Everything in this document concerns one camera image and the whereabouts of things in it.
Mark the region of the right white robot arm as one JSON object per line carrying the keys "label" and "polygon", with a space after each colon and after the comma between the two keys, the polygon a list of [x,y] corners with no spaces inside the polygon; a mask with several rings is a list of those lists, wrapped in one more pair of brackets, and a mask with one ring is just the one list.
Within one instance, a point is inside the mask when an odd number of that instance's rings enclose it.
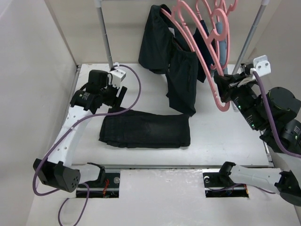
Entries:
{"label": "right white robot arm", "polygon": [[217,174],[220,184],[255,186],[301,205],[301,123],[296,116],[301,102],[294,94],[274,87],[268,92],[257,72],[214,76],[221,101],[233,101],[251,129],[263,131],[265,142],[289,167],[276,174],[263,173],[226,161]]}

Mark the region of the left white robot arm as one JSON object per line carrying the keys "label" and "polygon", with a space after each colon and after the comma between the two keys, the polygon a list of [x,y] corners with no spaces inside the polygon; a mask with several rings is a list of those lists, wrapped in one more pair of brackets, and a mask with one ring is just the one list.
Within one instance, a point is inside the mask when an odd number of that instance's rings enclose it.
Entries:
{"label": "left white robot arm", "polygon": [[85,170],[93,170],[89,175],[93,186],[104,184],[103,167],[89,163],[83,168],[73,169],[72,159],[84,129],[96,111],[102,105],[120,106],[127,91],[126,87],[121,86],[125,77],[126,72],[121,69],[89,72],[87,83],[71,98],[67,117],[51,153],[46,155],[45,160],[36,159],[33,163],[35,177],[42,184],[71,193],[80,184]]}

